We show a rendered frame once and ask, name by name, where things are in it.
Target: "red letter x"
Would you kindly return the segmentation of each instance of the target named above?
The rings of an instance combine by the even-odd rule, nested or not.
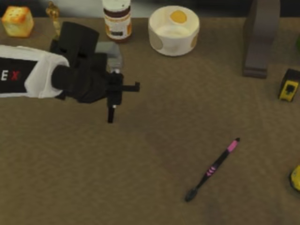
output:
[[[13,71],[13,76],[12,76],[11,80],[17,81],[19,73],[20,73],[20,71]]]

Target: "bowl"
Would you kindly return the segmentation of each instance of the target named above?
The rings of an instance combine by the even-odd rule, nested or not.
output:
[[[200,30],[199,17],[181,6],[157,9],[149,18],[150,45],[167,56],[180,56],[193,50]]]

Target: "gray object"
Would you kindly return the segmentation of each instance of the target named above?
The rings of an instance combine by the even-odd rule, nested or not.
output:
[[[279,18],[280,0],[253,0],[244,24],[244,76],[267,77]]]
[[[120,70],[123,68],[123,58],[119,46],[112,42],[98,42],[95,49],[96,53],[107,54],[107,64],[110,70]]]

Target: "yellow round object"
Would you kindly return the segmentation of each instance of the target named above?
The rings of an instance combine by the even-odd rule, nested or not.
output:
[[[172,12],[170,17],[175,23],[185,23],[187,21],[187,15],[181,10]]]
[[[300,165],[291,174],[292,186],[300,191]]]

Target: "gold figurine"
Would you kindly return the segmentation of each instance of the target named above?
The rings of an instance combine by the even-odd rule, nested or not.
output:
[[[49,1],[46,13],[53,21],[53,25],[56,31],[56,38],[58,38],[60,36],[60,22],[58,21],[58,18],[60,16],[60,9],[56,5],[54,5],[52,1]]]

